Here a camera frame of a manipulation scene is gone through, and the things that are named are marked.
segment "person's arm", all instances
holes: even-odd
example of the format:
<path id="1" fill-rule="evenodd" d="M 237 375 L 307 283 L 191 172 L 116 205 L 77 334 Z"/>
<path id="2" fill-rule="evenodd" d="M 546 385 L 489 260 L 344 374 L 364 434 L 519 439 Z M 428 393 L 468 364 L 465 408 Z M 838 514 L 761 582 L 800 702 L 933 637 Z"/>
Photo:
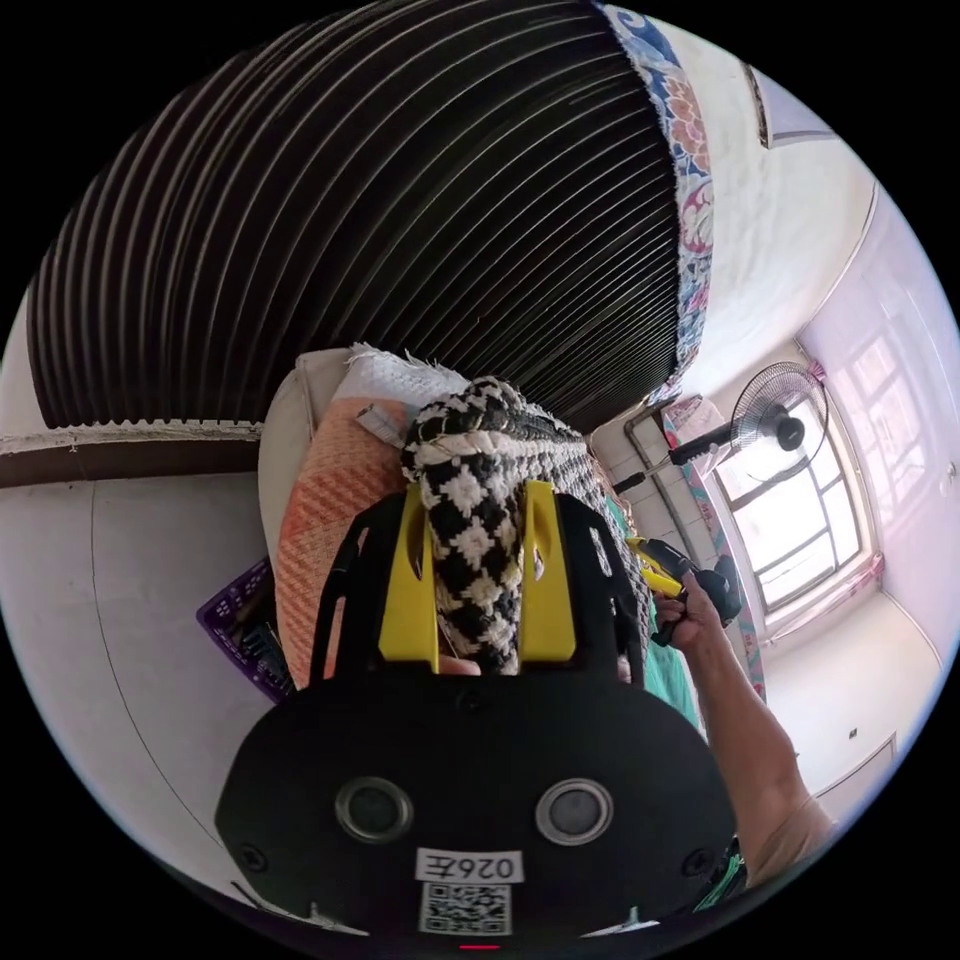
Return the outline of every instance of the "person's arm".
<path id="1" fill-rule="evenodd" d="M 744 675 L 709 597 L 692 574 L 683 582 L 685 607 L 660 598 L 658 619 L 675 622 L 673 645 L 690 667 L 707 740 L 736 817 L 740 851 L 755 878 L 769 872 L 771 858 L 784 859 L 779 849 L 784 844 L 797 856 L 810 852 L 811 838 L 819 838 L 830 821 L 803 783 L 789 736 Z"/>

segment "floral fabric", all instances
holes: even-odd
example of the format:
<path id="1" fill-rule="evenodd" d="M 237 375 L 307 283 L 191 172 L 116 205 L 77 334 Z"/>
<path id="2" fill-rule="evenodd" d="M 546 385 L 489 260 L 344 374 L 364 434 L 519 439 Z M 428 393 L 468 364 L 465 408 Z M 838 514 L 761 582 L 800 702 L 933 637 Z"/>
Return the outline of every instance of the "floral fabric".
<path id="1" fill-rule="evenodd" d="M 643 80 L 670 145 L 680 217 L 680 296 L 677 365 L 650 396 L 660 404 L 679 396 L 683 374 L 697 357 L 710 292 L 713 258 L 713 181 L 700 107 L 670 41 L 647 17 L 595 2 Z"/>

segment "label sticker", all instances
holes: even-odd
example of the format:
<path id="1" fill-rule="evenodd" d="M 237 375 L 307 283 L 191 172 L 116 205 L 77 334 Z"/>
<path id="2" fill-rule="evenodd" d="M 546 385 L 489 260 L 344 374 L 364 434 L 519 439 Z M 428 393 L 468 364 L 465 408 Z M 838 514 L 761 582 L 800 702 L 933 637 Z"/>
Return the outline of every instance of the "label sticker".
<path id="1" fill-rule="evenodd" d="M 523 852 L 464 853 L 417 848 L 416 879 L 426 883 L 494 885 L 523 883 Z"/>
<path id="2" fill-rule="evenodd" d="M 508 937 L 513 933 L 508 883 L 425 883 L 421 933 Z"/>

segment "fan pole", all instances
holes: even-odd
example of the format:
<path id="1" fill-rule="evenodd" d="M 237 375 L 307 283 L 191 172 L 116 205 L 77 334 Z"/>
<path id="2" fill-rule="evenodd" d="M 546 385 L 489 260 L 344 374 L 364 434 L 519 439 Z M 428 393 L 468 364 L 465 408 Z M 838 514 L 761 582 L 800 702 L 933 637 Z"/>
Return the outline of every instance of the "fan pole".
<path id="1" fill-rule="evenodd" d="M 711 430 L 709 433 L 705 433 L 702 437 L 697 437 L 689 443 L 681 443 L 679 447 L 670 451 L 669 456 L 662 463 L 658 463 L 646 472 L 640 470 L 637 473 L 631 473 L 625 480 L 615 483 L 613 485 L 613 492 L 619 496 L 624 491 L 629 490 L 631 487 L 638 486 L 643 483 L 647 477 L 654 476 L 654 474 L 659 473 L 666 467 L 683 466 L 683 464 L 689 463 L 691 460 L 696 460 L 697 457 L 702 457 L 705 453 L 709 453 L 714 447 L 722 447 L 724 444 L 730 443 L 732 437 L 733 424 L 725 423 L 722 427 L 717 427 L 716 430 Z"/>

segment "pipe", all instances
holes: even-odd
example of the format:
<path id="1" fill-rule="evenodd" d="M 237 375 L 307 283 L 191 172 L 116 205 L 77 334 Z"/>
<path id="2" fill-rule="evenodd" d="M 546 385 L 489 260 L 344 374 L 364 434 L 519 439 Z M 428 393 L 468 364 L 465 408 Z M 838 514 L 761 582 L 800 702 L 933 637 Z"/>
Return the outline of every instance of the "pipe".
<path id="1" fill-rule="evenodd" d="M 623 432 L 626 434 L 627 440 L 630 441 L 630 446 L 637 451 L 637 456 L 640 458 L 640 462 L 643 464 L 643 472 L 647 474 L 647 479 L 657 488 L 657 493 L 660 494 L 660 499 L 663 500 L 667 508 L 667 513 L 670 514 L 670 519 L 673 520 L 673 524 L 676 527 L 677 533 L 680 534 L 680 539 L 683 541 L 684 549 L 686 550 L 687 556 L 690 557 L 698 566 L 700 565 L 700 557 L 697 556 L 697 551 L 694 549 L 693 544 L 690 542 L 690 538 L 687 536 L 686 527 L 683 521 L 680 519 L 680 514 L 677 513 L 676 507 L 673 505 L 673 501 L 667 495 L 667 488 L 663 485 L 663 481 L 655 474 L 650 471 L 653 469 L 653 464 L 647 459 L 646 453 L 644 453 L 643 448 L 637 442 L 637 438 L 633 435 L 633 428 L 641 421 L 645 420 L 647 417 L 653 416 L 652 413 L 641 413 L 635 417 L 631 417 L 623 425 Z"/>

